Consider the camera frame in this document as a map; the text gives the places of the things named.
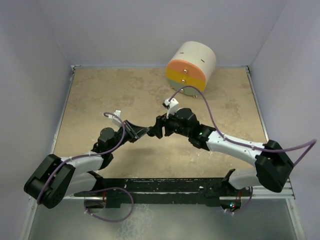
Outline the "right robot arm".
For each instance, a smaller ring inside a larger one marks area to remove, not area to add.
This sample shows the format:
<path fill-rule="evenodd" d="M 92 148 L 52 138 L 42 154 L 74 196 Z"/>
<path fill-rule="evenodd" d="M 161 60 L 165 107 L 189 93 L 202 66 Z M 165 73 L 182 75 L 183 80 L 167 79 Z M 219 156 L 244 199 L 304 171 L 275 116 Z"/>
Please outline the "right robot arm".
<path fill-rule="evenodd" d="M 230 135 L 221 136 L 214 127 L 201 124 L 189 108 L 180 108 L 174 114 L 156 117 L 155 125 L 148 132 L 151 137 L 184 136 L 198 149 L 219 152 L 240 159 L 251 165 L 247 169 L 231 170 L 222 190 L 228 196 L 245 187 L 263 186 L 280 193 L 287 182 L 294 164 L 278 142 L 249 142 Z"/>

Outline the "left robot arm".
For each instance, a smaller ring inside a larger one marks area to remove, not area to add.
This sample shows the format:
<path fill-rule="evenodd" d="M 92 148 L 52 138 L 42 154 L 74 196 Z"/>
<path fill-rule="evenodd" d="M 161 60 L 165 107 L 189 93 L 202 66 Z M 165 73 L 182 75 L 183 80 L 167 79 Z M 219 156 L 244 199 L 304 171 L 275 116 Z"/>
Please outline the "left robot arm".
<path fill-rule="evenodd" d="M 114 150 L 126 142 L 137 141 L 149 131 L 149 127 L 134 125 L 127 120 L 120 124 L 118 131 L 106 127 L 100 131 L 89 153 L 72 157 L 58 157 L 53 153 L 47 155 L 26 181 L 23 190 L 38 204 L 52 209 L 67 195 L 75 176 L 88 174 L 91 179 L 86 183 L 85 190 L 91 196 L 98 196 L 103 191 L 103 184 L 90 172 L 106 168 L 113 160 Z"/>

